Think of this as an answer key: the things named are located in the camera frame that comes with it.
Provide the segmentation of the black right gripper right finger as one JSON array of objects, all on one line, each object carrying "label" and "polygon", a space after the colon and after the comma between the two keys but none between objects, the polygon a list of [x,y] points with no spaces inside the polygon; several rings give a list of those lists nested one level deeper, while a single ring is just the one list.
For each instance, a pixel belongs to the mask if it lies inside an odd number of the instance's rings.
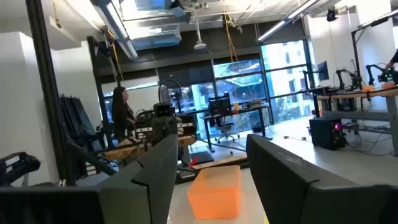
[{"label": "black right gripper right finger", "polygon": [[246,154],[270,224],[398,224],[396,186],[357,184],[255,134]]}]

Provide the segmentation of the long ceiling light fixture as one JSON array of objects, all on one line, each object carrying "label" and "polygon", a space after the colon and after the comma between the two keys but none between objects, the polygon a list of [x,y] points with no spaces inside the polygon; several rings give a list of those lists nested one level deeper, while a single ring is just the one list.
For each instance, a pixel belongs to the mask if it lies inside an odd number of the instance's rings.
[{"label": "long ceiling light fixture", "polygon": [[103,22],[115,36],[120,47],[130,59],[138,57],[123,21],[112,0],[90,0]]}]

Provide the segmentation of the black computer tower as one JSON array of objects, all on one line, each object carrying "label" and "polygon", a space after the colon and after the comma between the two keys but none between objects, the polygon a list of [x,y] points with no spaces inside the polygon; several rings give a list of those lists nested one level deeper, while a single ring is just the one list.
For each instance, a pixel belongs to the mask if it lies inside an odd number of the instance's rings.
[{"label": "black computer tower", "polygon": [[309,125],[314,146],[320,146],[331,151],[345,147],[346,140],[340,119],[310,119]]}]

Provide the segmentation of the person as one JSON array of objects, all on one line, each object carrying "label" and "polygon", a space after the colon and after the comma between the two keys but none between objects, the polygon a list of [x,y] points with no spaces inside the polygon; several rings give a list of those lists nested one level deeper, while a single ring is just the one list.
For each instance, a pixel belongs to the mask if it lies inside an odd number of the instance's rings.
[{"label": "person", "polygon": [[136,117],[127,103],[128,98],[128,92],[123,86],[114,89],[111,113],[115,135],[119,142],[125,139],[126,133],[128,135],[135,128]]}]

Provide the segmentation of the long ceiling light strip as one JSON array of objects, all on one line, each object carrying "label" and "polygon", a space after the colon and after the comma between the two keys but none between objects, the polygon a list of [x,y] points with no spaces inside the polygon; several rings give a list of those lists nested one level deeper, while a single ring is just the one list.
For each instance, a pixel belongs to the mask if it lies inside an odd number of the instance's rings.
[{"label": "long ceiling light strip", "polygon": [[302,14],[304,11],[311,8],[318,1],[319,0],[308,0],[305,3],[303,3],[302,5],[299,5],[299,7],[296,10],[291,12],[287,17],[285,17],[284,19],[279,21],[277,24],[275,24],[269,30],[267,30],[265,33],[263,33],[260,37],[258,37],[257,42],[265,41],[273,33],[277,32],[279,29],[283,28],[283,26],[287,25],[289,22],[291,22],[293,19],[295,19],[299,14]]}]

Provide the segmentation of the black office chair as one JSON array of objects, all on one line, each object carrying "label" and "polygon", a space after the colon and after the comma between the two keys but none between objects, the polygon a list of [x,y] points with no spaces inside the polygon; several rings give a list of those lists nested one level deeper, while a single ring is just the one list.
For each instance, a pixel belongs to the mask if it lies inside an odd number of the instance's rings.
[{"label": "black office chair", "polygon": [[216,129],[221,131],[221,135],[218,138],[215,138],[215,141],[219,144],[221,142],[222,138],[229,139],[231,138],[233,142],[235,142],[234,135],[239,139],[240,134],[239,133],[233,133],[233,127],[234,123],[227,123],[225,118],[221,121],[220,119],[216,120]]}]

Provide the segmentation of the black desk monitor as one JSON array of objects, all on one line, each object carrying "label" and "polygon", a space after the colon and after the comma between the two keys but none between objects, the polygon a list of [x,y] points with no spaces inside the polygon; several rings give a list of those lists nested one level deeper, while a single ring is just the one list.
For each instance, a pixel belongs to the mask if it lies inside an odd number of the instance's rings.
[{"label": "black desk monitor", "polygon": [[209,114],[211,116],[230,116],[232,115],[229,96],[209,98]]}]

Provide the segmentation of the wooden workbench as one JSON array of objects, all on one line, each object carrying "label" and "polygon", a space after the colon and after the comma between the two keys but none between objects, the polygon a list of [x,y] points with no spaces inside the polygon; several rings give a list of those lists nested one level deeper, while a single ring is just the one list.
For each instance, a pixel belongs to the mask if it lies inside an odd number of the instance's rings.
[{"label": "wooden workbench", "polygon": [[[338,100],[371,100],[374,97],[383,97],[386,101],[385,111],[356,110],[340,111],[337,107],[332,107],[333,102]],[[354,91],[349,93],[337,93],[317,96],[318,115],[329,119],[349,119],[349,124],[343,126],[344,129],[359,134],[361,131],[390,135],[392,140],[392,152],[394,157],[398,157],[398,88],[379,89],[372,91]],[[358,121],[383,121],[388,122],[387,127],[366,126],[359,124]]]}]

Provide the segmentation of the black ceiling spotlight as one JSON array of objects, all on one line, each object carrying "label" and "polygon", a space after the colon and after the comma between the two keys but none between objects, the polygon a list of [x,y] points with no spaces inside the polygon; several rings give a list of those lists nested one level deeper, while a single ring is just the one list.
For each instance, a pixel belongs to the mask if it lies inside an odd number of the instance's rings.
[{"label": "black ceiling spotlight", "polygon": [[337,20],[338,16],[339,16],[338,10],[335,7],[332,7],[327,10],[326,20],[328,22],[333,22]]}]

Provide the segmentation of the black folded panels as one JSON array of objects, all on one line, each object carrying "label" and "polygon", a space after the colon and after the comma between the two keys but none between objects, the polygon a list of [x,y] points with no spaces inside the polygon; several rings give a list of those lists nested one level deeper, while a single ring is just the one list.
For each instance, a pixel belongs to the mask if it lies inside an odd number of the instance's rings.
[{"label": "black folded panels", "polygon": [[60,106],[64,123],[72,139],[77,145],[93,151],[97,135],[81,100],[73,96],[60,95]]}]

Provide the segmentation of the black background rig frame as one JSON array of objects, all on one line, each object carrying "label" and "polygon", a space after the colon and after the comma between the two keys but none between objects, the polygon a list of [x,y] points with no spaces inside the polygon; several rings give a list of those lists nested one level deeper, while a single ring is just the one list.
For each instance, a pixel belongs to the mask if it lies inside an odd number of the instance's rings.
[{"label": "black background rig frame", "polygon": [[378,26],[384,22],[387,22],[390,18],[394,17],[398,15],[398,7],[393,8],[393,10],[391,12],[388,12],[387,14],[384,14],[382,16],[379,16],[375,19],[371,19],[370,21],[367,21],[363,24],[360,24],[359,26],[357,26],[357,29],[351,32],[351,40],[352,40],[352,44],[353,44],[353,52],[354,52],[354,67],[357,71],[357,76],[360,77],[361,76],[361,71],[360,71],[360,64],[359,64],[359,57],[358,57],[358,48],[357,48],[357,43],[358,40],[360,39],[359,37],[356,38],[356,33],[358,31],[361,31],[361,33],[363,34],[364,30],[368,27],[374,27],[374,26]]}]

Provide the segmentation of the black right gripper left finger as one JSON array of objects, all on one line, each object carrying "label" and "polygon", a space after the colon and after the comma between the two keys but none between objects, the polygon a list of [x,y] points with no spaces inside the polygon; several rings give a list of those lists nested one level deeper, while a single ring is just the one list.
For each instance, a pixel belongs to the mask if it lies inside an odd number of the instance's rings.
[{"label": "black right gripper left finger", "polygon": [[166,224],[177,175],[171,134],[89,187],[2,187],[0,224]]}]

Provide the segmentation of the white pendant fixture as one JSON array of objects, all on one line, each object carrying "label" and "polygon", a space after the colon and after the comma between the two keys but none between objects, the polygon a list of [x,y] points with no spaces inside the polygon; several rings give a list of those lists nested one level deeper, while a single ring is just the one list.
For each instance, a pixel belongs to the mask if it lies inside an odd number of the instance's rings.
[{"label": "white pendant fixture", "polygon": [[199,23],[198,23],[197,13],[195,13],[195,26],[196,26],[196,31],[197,31],[197,43],[194,46],[194,49],[195,50],[205,49],[206,48],[206,44],[201,39],[200,27],[199,27]]}]

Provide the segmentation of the person's forearm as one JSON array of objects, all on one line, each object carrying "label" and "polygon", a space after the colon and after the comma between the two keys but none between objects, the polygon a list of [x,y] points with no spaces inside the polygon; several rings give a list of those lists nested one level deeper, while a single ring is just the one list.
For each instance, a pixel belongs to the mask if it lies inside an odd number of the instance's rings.
[{"label": "person's forearm", "polygon": [[385,71],[388,72],[389,69],[391,69],[395,63],[398,63],[398,49],[396,50],[393,57],[390,59],[389,63],[386,65]]}]

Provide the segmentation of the black mounted monitor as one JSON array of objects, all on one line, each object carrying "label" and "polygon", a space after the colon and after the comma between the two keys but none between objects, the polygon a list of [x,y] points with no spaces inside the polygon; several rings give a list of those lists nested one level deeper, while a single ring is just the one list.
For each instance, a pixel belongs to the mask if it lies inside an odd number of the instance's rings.
[{"label": "black mounted monitor", "polygon": [[327,61],[321,62],[317,65],[317,72],[320,81],[329,79]]}]

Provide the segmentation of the black floor mat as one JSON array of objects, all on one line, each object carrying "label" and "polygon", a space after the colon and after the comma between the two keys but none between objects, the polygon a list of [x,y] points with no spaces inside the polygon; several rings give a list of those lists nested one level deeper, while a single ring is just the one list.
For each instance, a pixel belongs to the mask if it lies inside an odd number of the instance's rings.
[{"label": "black floor mat", "polygon": [[196,165],[205,164],[205,163],[214,161],[214,158],[208,151],[196,152],[196,153],[190,154],[190,161],[192,161],[192,159],[194,157],[198,158],[198,162]]}]

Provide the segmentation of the black device with white label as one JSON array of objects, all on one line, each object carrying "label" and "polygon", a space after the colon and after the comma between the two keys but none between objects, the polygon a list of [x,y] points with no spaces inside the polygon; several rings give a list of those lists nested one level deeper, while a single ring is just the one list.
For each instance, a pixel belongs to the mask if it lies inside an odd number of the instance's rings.
[{"label": "black device with white label", "polygon": [[15,152],[0,158],[0,187],[10,186],[17,179],[40,168],[40,161],[26,152]]}]

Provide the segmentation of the black office desk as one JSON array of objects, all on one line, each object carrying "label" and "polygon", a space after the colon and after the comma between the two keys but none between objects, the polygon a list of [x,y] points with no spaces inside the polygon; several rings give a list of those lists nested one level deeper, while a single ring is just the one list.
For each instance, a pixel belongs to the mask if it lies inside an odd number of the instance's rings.
[{"label": "black office desk", "polygon": [[211,142],[211,138],[210,138],[210,132],[209,132],[208,123],[211,120],[214,120],[215,123],[216,123],[217,119],[221,119],[221,118],[225,119],[225,117],[228,117],[228,116],[234,116],[234,115],[237,116],[237,115],[240,115],[240,114],[249,113],[249,112],[253,112],[253,111],[257,111],[258,114],[259,114],[262,137],[264,137],[264,138],[266,138],[268,140],[272,140],[272,138],[269,138],[269,137],[266,136],[266,125],[265,125],[265,122],[264,122],[263,112],[262,112],[263,109],[268,109],[269,110],[269,105],[268,104],[264,104],[264,105],[261,105],[261,106],[255,107],[255,108],[246,108],[246,109],[243,109],[243,110],[239,110],[239,111],[237,111],[235,113],[233,113],[231,111],[229,114],[215,114],[214,116],[213,115],[209,115],[209,116],[201,117],[202,120],[204,121],[204,124],[205,124],[205,132],[206,132],[207,140],[205,141],[205,140],[202,140],[202,139],[199,139],[199,138],[198,138],[198,140],[207,143],[207,148],[209,149],[209,151],[211,153],[215,152],[215,150],[212,148],[212,146],[219,146],[219,147],[225,147],[225,148],[229,148],[229,149],[234,149],[234,150],[237,150],[237,151],[243,151],[242,149],[221,145],[220,143],[218,143],[218,144],[212,143]]}]

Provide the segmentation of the translucent orange plastic bin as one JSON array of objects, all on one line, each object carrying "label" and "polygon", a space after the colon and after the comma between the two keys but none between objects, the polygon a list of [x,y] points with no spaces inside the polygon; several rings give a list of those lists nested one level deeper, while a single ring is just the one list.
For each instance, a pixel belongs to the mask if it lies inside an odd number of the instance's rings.
[{"label": "translucent orange plastic bin", "polygon": [[197,219],[233,219],[240,214],[240,166],[202,169],[187,192]]}]

